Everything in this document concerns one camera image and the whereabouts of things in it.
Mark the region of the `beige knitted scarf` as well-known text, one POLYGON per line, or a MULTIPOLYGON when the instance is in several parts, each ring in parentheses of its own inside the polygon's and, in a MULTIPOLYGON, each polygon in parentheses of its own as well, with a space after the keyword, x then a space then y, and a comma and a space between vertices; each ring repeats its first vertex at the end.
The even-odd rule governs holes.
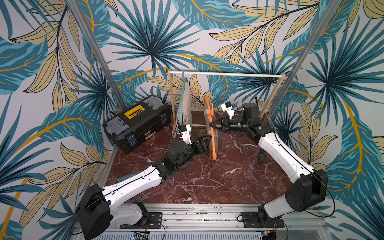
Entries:
MULTIPOLYGON (((178 118, 179 109, 177 112, 177 123, 179 125, 178 118)), ((186 89, 184 93, 183 101, 183 124, 182 125, 191 125, 192 124, 192 99, 191 99, 191 89, 189 83, 186 83, 186 89)))

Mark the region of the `teal plastic hanger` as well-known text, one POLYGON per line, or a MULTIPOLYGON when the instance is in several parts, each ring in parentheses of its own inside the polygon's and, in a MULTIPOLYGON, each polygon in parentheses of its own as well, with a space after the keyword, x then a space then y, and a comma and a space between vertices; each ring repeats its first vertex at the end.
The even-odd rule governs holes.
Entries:
POLYGON ((182 87, 181 87, 181 98, 180 98, 180 103, 179 103, 179 113, 178 113, 178 120, 179 120, 179 125, 181 126, 183 124, 183 101, 184 101, 184 93, 186 89, 186 83, 188 82, 188 79, 185 77, 184 73, 182 73, 182 87))

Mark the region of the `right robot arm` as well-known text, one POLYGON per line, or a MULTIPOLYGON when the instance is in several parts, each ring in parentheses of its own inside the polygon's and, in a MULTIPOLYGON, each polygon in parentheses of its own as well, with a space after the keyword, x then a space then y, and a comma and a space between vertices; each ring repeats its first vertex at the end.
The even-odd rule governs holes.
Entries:
POLYGON ((274 224, 283 215, 303 212, 325 200, 327 173, 304 162, 285 145, 273 126, 261 123, 256 103, 243 105, 241 120, 233 118, 235 111, 229 102, 221 104, 220 110, 228 115, 210 123, 210 127, 223 132, 245 133, 278 163, 292 183, 282 196, 258 207, 255 218, 259 225, 274 224))

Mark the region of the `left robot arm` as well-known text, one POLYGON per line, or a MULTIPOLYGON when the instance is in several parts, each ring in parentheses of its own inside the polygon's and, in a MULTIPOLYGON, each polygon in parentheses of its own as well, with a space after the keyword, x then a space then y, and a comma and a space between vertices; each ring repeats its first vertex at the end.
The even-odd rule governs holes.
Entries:
POLYGON ((136 195, 171 180, 194 156, 209 149, 211 139, 211 136, 205 135, 191 144, 177 140, 160 160, 142 172, 103 188, 97 184, 90 186, 76 207, 76 221, 80 224, 84 238, 92 240, 109 226, 144 224, 149 213, 143 204, 132 204, 126 211, 120 211, 119 206, 136 195))

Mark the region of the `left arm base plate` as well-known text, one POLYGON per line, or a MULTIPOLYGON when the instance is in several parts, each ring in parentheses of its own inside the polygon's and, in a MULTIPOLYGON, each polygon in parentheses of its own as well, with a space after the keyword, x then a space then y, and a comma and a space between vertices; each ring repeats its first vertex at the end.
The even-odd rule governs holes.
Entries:
POLYGON ((120 225, 120 229, 161 229, 163 220, 162 212, 151 212, 147 215, 144 215, 136 224, 129 225, 124 224, 120 225))

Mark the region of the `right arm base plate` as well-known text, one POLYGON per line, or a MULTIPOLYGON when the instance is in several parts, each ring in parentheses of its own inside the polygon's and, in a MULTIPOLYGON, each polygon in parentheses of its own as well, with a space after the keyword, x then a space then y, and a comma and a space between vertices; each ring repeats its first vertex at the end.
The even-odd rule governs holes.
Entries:
POLYGON ((283 220, 278 218, 270 218, 263 212, 241 212, 242 222, 245 228, 266 229, 266 228, 284 228, 283 220))

